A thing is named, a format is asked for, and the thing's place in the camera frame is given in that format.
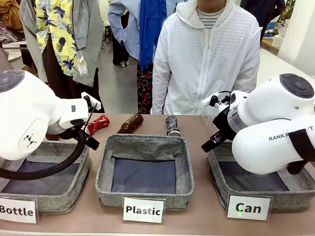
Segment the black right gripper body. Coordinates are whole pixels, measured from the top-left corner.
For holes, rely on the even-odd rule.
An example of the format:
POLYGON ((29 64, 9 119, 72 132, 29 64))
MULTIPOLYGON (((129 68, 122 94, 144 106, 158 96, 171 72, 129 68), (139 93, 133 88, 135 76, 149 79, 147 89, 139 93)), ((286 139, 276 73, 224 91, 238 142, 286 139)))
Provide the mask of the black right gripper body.
POLYGON ((214 118, 213 124, 217 127, 218 132, 225 136, 225 140, 233 141, 236 136, 236 132, 230 127, 228 123, 229 106, 219 112, 214 118))

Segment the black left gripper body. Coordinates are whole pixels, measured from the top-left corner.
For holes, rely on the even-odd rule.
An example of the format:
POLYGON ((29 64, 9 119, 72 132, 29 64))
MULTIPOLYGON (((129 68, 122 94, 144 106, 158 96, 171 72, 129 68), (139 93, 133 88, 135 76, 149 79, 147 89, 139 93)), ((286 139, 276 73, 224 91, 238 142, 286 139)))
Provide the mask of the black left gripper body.
POLYGON ((88 139, 90 137, 89 133, 86 132, 84 129, 85 125, 84 124, 79 124, 74 127, 71 127, 64 131, 63 133, 59 134, 59 138, 64 139, 64 140, 69 140, 69 139, 78 139, 78 131, 81 130, 84 132, 85 138, 88 139))

